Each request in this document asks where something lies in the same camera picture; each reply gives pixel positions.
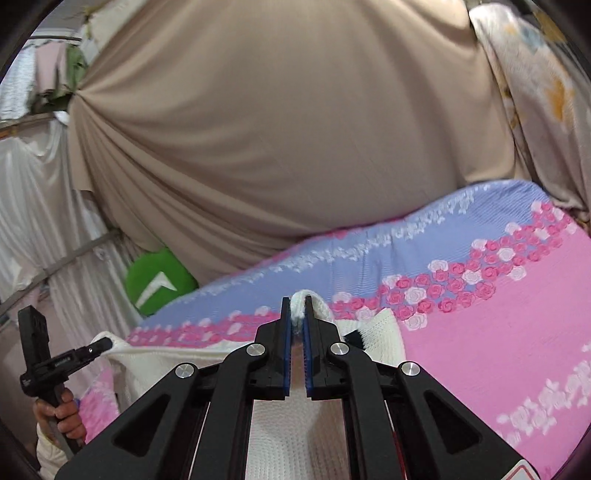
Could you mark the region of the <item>person's left hand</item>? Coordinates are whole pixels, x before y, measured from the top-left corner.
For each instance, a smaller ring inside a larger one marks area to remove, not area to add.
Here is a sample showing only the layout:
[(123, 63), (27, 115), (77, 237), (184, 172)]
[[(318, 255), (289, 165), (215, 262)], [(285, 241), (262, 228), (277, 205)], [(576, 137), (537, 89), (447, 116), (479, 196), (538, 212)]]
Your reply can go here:
[(59, 431), (64, 437), (80, 445), (85, 442), (87, 431), (74, 395), (68, 388), (63, 390), (57, 407), (37, 399), (33, 404), (33, 414), (43, 435), (55, 446), (59, 445), (59, 441), (54, 431)]

